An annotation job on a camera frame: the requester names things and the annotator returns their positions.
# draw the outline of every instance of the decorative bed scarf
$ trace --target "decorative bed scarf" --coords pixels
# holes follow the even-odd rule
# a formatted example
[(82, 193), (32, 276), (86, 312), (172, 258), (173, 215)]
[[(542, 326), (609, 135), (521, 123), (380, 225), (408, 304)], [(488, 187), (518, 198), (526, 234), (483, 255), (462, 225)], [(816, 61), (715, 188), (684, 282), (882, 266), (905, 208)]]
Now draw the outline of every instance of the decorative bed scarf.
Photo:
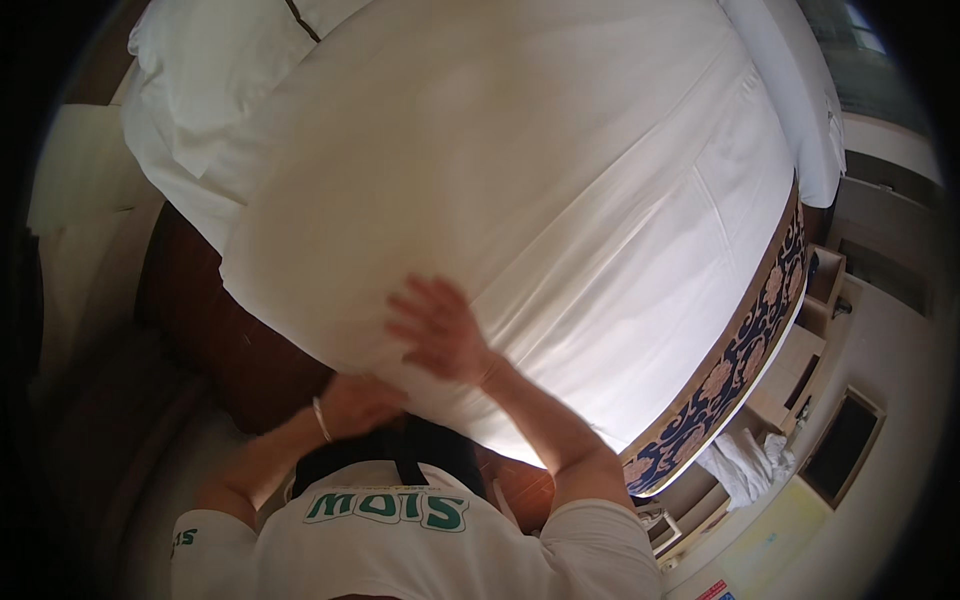
[(770, 246), (724, 333), (670, 406), (620, 453), (631, 494), (662, 490), (740, 407), (804, 295), (805, 248), (794, 180)]

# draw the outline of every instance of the mattress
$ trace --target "mattress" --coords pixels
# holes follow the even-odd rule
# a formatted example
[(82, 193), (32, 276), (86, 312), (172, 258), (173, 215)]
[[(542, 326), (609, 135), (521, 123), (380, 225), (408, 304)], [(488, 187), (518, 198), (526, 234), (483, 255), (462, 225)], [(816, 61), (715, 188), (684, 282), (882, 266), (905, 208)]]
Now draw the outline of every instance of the mattress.
[(387, 293), (411, 271), (459, 282), (492, 345), (620, 451), (727, 327), (793, 179), (712, 0), (374, 2), (200, 180), (129, 98), (134, 155), (246, 310), (534, 465), (488, 398), (399, 363)]

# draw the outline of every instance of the floral pattern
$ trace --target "floral pattern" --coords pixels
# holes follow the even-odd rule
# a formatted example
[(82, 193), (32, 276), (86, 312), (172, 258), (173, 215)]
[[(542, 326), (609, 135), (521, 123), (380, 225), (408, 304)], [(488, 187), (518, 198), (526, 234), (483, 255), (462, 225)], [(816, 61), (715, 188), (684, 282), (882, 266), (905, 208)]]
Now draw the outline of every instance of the floral pattern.
[(768, 348), (776, 345), (781, 325), (790, 318), (794, 299), (803, 292), (806, 244), (801, 205), (791, 197), (794, 213), (784, 235), (775, 264), (750, 309), (741, 318), (723, 355), (703, 383), (685, 397), (676, 415), (660, 430), (647, 430), (652, 440), (627, 460), (624, 479), (634, 495), (653, 495), (670, 476), (693, 459), (703, 441), (720, 427), (739, 404), (766, 360)]

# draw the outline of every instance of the television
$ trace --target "television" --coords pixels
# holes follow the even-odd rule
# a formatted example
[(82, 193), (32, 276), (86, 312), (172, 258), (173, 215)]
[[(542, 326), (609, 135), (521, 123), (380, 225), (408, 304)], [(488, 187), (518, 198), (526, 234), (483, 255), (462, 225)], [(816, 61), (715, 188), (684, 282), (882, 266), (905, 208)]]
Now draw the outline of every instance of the television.
[(836, 509), (863, 467), (886, 415), (853, 388), (847, 388), (830, 423), (800, 475)]

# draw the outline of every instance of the pillow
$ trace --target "pillow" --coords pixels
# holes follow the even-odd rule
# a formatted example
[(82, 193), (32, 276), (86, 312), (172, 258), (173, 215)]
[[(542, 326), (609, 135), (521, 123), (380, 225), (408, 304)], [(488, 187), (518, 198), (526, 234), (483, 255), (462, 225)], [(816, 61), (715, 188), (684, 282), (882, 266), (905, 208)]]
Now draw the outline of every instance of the pillow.
[(800, 200), (827, 208), (847, 170), (843, 118), (820, 45), (796, 0), (718, 0), (754, 60), (797, 167)]
[(202, 176), (233, 128), (317, 41), (370, 2), (153, 0), (128, 50), (143, 71), (140, 97), (174, 160)]

